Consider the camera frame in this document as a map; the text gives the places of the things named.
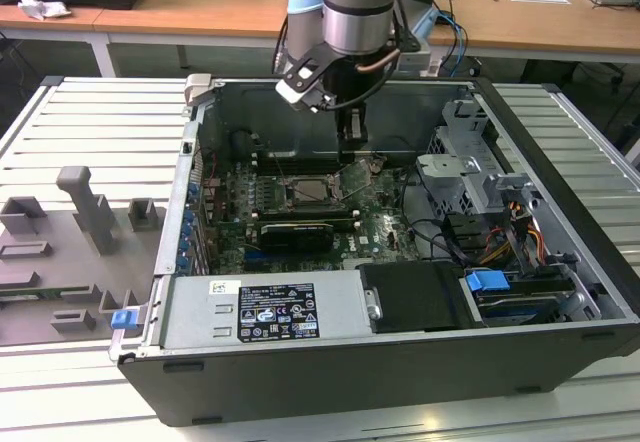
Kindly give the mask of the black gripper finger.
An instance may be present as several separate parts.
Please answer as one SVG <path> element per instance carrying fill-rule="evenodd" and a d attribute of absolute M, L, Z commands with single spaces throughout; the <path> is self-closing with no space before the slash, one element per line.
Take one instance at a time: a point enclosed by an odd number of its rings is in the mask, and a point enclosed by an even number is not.
<path fill-rule="evenodd" d="M 337 139 L 340 153 L 355 152 L 367 144 L 365 103 L 337 111 Z"/>

